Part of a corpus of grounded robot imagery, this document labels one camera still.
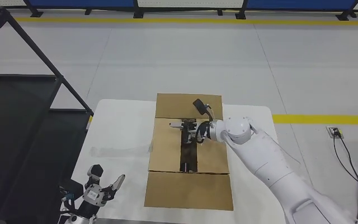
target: electrical wire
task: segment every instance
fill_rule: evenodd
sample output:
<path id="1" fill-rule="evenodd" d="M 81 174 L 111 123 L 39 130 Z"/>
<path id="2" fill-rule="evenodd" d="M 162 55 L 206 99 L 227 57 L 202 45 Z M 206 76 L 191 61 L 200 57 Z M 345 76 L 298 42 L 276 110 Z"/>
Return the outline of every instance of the electrical wire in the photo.
<path id="1" fill-rule="evenodd" d="M 339 136 L 339 138 L 341 139 L 341 141 L 342 141 L 342 143 L 343 143 L 343 145 L 344 145 L 344 147 L 345 147 L 345 149 L 346 149 L 346 151 L 347 151 L 347 153 L 348 153 L 349 163 L 350 163 L 350 165 L 351 165 L 351 167 L 352 167 L 352 169 L 353 169 L 354 174 L 356 175 L 356 177 L 357 177 L 357 179 L 358 179 L 358 174 L 357 174 L 357 172 L 356 172 L 356 169 L 354 169 L 354 166 L 353 166 L 353 163 L 352 163 L 351 154 L 349 153 L 349 150 L 348 150 L 348 148 L 347 148 L 347 146 L 346 146 L 346 144 L 345 144 L 345 141 L 343 141 L 343 138 L 342 138 L 341 136 Z"/>
<path id="2" fill-rule="evenodd" d="M 337 154 L 336 141 L 335 141 L 336 136 L 338 136 L 338 138 L 340 138 L 340 140 L 342 141 L 342 143 L 343 143 L 343 145 L 344 145 L 344 147 L 345 147 L 345 149 L 346 149 L 346 151 L 347 151 L 348 158 L 349 158 L 349 163 L 350 163 L 350 165 L 351 165 L 351 167 L 352 167 L 352 169 L 353 169 L 354 174 L 356 175 L 356 178 L 346 169 L 346 167 L 343 165 L 342 161 L 340 160 L 340 158 L 339 158 L 339 156 L 338 156 L 338 154 Z M 355 169 L 354 166 L 353 166 L 351 154 L 349 153 L 349 150 L 348 150 L 348 148 L 347 148 L 347 146 L 346 146 L 346 144 L 345 144 L 345 141 L 343 141 L 343 138 L 342 138 L 342 136 L 341 136 L 341 133 L 340 133 L 340 131 L 339 131 L 338 129 L 335 129 L 335 130 L 334 130 L 334 133 L 333 133 L 333 146 L 334 146 L 334 148 L 335 148 L 336 156 L 337 156 L 339 162 L 341 163 L 342 167 L 346 170 L 346 172 L 347 172 L 356 182 L 358 182 L 358 174 L 357 174 L 357 172 L 356 172 L 356 169 Z M 355 220 L 354 223 L 355 223 L 355 224 L 358 223 L 358 211 L 357 211 L 356 220 Z"/>
<path id="3" fill-rule="evenodd" d="M 337 159 L 339 160 L 339 162 L 340 162 L 340 164 L 342 165 L 343 169 L 345 169 L 345 171 L 346 171 L 356 182 L 358 182 L 358 178 L 355 178 L 355 177 L 346 169 L 346 167 L 343 165 L 343 163 L 342 163 L 340 157 L 338 156 L 338 153 L 337 153 L 337 150 L 336 150 L 336 141 L 335 141 L 335 139 L 336 139 L 336 137 L 333 136 L 333 147 L 335 148 L 335 153 L 336 153 Z M 346 148 L 346 150 L 347 150 L 347 152 L 348 152 L 348 157 L 349 157 L 349 160 L 350 160 L 350 162 L 351 162 L 351 155 L 350 155 L 350 153 L 349 153 L 349 151 L 348 151 L 347 148 Z"/>

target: blue wall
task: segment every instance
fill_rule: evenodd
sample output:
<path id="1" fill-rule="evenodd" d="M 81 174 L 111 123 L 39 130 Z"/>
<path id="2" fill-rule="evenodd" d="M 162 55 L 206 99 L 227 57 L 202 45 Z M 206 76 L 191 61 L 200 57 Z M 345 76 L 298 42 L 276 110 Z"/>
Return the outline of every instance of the blue wall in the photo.
<path id="1" fill-rule="evenodd" d="M 33 6 L 64 7 L 132 7 L 133 0 L 30 0 Z M 263 9 L 305 9 L 305 10 L 344 10 L 351 7 L 354 0 L 248 0 L 248 8 Z"/>
<path id="2" fill-rule="evenodd" d="M 132 7 L 133 0 L 30 0 L 33 6 Z"/>
<path id="3" fill-rule="evenodd" d="M 291 8 L 305 10 L 348 9 L 354 0 L 248 0 L 248 8 Z"/>

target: gray floor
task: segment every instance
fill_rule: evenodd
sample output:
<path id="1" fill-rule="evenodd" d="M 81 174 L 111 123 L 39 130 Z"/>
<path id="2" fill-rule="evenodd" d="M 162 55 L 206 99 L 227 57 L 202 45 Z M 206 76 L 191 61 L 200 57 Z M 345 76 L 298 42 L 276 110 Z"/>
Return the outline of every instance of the gray floor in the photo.
<path id="1" fill-rule="evenodd" d="M 73 17 L 75 13 L 78 15 L 53 11 L 44 16 Z M 202 14 L 194 17 L 208 17 Z M 92 16 L 101 17 L 103 13 Z M 167 13 L 147 16 L 168 17 Z M 335 20 L 332 15 L 316 14 L 250 16 Z M 53 23 L 22 23 L 22 26 L 94 110 L 101 99 L 154 101 L 158 92 L 181 92 L 218 94 L 226 104 L 264 105 L 273 114 L 358 113 L 356 26 Z M 0 30 L 0 52 L 1 73 L 50 73 L 8 26 Z M 64 88 L 53 107 L 80 108 Z M 288 157 L 292 167 L 321 193 L 355 214 L 357 183 L 335 158 L 325 126 L 275 125 L 280 144 L 299 161 Z M 339 127 L 357 164 L 358 127 Z M 348 164 L 340 143 L 337 149 Z"/>

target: open cardboard box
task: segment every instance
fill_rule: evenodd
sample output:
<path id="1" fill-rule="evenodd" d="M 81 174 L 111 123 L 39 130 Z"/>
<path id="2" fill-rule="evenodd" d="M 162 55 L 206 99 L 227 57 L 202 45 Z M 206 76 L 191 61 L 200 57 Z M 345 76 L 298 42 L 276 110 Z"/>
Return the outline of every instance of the open cardboard box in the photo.
<path id="1" fill-rule="evenodd" d="M 181 119 L 208 120 L 192 104 L 210 104 L 215 118 L 223 118 L 221 96 L 158 94 L 153 148 L 144 206 L 233 210 L 226 145 L 206 139 L 196 145 L 197 172 L 180 171 L 181 130 L 170 122 Z"/>

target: white table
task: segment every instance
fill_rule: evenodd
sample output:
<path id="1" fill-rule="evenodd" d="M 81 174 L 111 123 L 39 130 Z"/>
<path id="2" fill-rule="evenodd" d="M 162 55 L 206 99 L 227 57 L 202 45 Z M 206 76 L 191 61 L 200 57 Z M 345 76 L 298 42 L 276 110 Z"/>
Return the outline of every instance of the white table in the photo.
<path id="1" fill-rule="evenodd" d="M 101 208 L 100 218 L 171 223 L 284 224 L 284 213 L 270 190 L 254 177 L 228 148 L 234 211 L 144 207 L 148 149 L 152 140 L 156 102 L 101 100 L 79 155 L 72 179 L 86 183 L 88 168 L 100 164 L 101 186 L 121 174 L 126 179 L 115 199 Z M 277 140 L 270 109 L 264 106 L 223 105 L 224 118 L 250 116 Z"/>

